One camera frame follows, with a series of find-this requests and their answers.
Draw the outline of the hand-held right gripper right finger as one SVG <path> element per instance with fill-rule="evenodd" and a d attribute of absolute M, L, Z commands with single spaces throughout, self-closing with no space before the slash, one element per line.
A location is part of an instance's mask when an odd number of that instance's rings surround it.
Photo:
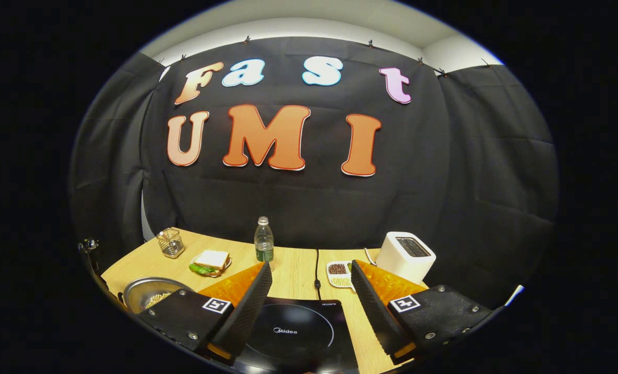
<path fill-rule="evenodd" d="M 351 263 L 351 280 L 376 338 L 394 364 L 439 355 L 504 310 L 492 310 L 453 287 L 420 286 L 360 260 Z"/>

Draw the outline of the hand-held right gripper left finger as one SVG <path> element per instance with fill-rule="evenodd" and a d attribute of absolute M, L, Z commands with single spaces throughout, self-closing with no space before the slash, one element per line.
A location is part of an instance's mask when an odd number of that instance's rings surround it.
<path fill-rule="evenodd" d="M 273 283 L 268 261 L 200 292 L 178 289 L 138 317 L 195 354 L 233 362 L 249 340 Z"/>

